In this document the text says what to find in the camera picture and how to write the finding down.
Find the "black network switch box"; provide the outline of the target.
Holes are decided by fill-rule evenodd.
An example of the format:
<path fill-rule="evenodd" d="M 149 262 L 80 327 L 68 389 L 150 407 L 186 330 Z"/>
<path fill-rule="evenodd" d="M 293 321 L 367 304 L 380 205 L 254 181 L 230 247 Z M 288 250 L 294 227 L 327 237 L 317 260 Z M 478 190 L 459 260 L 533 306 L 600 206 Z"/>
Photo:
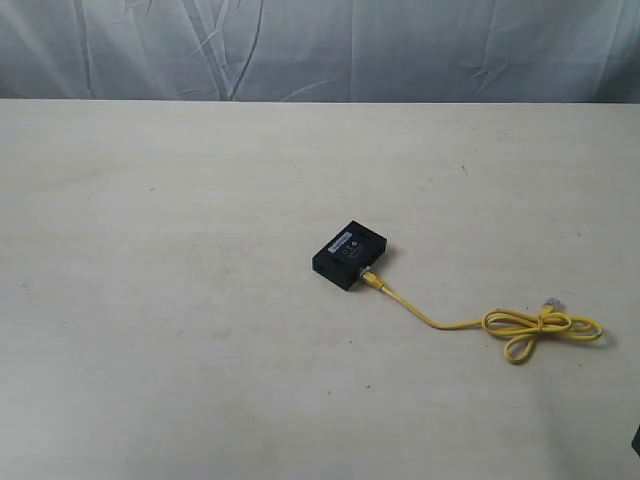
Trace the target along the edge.
<path fill-rule="evenodd" d="M 312 270 L 349 291 L 385 252 L 387 239 L 355 220 L 312 257 Z"/>

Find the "grey wrinkled backdrop cloth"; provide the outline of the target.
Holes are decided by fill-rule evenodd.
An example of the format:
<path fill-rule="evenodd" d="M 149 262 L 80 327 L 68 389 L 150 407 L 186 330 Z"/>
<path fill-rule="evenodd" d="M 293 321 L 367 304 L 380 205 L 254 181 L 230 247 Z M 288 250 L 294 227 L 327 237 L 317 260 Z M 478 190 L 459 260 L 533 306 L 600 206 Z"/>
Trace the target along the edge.
<path fill-rule="evenodd" d="M 5 98 L 639 99 L 635 1 L 5 1 Z"/>

